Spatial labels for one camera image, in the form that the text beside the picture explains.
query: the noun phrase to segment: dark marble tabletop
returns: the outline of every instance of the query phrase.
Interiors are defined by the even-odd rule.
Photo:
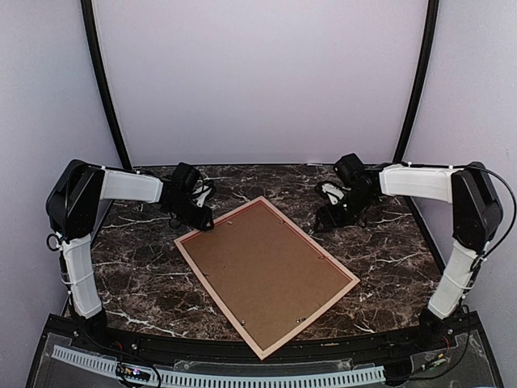
[[[214,217],[265,196],[360,278],[360,283],[298,340],[360,335],[416,326],[437,286],[439,271],[402,198],[383,197],[368,210],[365,228],[348,226],[313,234],[324,201],[313,190],[337,180],[330,167],[200,167],[214,179],[208,202]],[[144,169],[157,176],[172,167]],[[130,331],[203,340],[240,340],[183,259],[157,205],[116,201],[92,249],[95,278],[108,324]]]

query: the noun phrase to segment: floor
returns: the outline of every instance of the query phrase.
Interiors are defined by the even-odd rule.
[[[324,201],[313,190],[336,181],[330,167],[305,165],[199,167],[213,179],[207,203],[219,217],[265,196],[360,278],[340,302],[297,336],[298,340],[361,335],[416,326],[439,280],[439,270],[402,198],[383,197],[367,213],[365,228],[348,226],[313,234]],[[173,167],[143,169],[157,176]],[[92,249],[95,278],[108,324],[130,331],[202,340],[240,340],[192,273],[157,205],[116,201]]]

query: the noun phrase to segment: white wall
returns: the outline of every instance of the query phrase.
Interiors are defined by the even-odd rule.
[[[72,158],[118,164],[79,1],[0,0],[0,136],[0,385],[21,387],[65,301],[47,195]]]
[[[517,2],[441,2],[427,84],[406,160],[482,161],[517,190]],[[496,185],[507,217],[512,208]],[[440,250],[450,207],[419,202]],[[517,386],[517,230],[481,271],[468,302],[488,333],[505,386]]]
[[[426,0],[96,0],[133,164],[391,160]]]

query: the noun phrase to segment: brown backing board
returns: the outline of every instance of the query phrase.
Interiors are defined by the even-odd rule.
[[[263,197],[176,245],[260,359],[305,329],[359,279]]]

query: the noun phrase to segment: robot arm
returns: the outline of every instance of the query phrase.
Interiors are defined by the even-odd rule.
[[[454,243],[443,277],[427,309],[444,319],[457,308],[502,220],[490,177],[479,162],[464,168],[402,164],[365,166],[355,154],[343,156],[334,171],[348,191],[330,182],[317,192],[330,203],[317,211],[316,231],[352,225],[380,195],[415,196],[452,204]]]
[[[120,171],[73,160],[59,178],[47,199],[47,214],[61,251],[61,275],[73,296],[75,312],[89,319],[101,313],[91,265],[91,234],[101,200],[138,200],[161,205],[164,213],[174,214],[183,224],[199,230],[213,228],[212,210],[204,200],[213,186],[195,190],[200,173],[180,163],[172,176],[159,179],[151,175]]]

